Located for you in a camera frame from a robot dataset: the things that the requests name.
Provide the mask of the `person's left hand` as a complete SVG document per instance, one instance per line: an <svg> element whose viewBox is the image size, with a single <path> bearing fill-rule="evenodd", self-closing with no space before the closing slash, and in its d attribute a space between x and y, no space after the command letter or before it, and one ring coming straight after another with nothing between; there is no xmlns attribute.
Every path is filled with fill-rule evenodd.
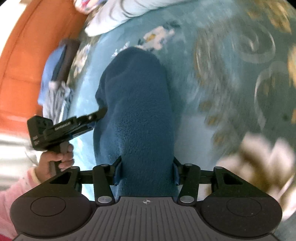
<svg viewBox="0 0 296 241"><path fill-rule="evenodd" d="M43 183L74 164L74 147L69 142L62 144L62 152L45 151L41 154L39 164L35 167L37 179Z"/></svg>

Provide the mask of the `pink sleeve forearm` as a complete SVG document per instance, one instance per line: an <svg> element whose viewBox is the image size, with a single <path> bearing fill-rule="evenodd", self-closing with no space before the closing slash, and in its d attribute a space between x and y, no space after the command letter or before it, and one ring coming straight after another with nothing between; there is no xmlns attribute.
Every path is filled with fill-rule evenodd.
<svg viewBox="0 0 296 241"><path fill-rule="evenodd" d="M1 240L13 240L16 236L15 227L10 218L10 209L13 202L24 193L38 186L41 182L37 179L35 168L30 168L25 175L5 191L1 191L0 202L0 228Z"/></svg>

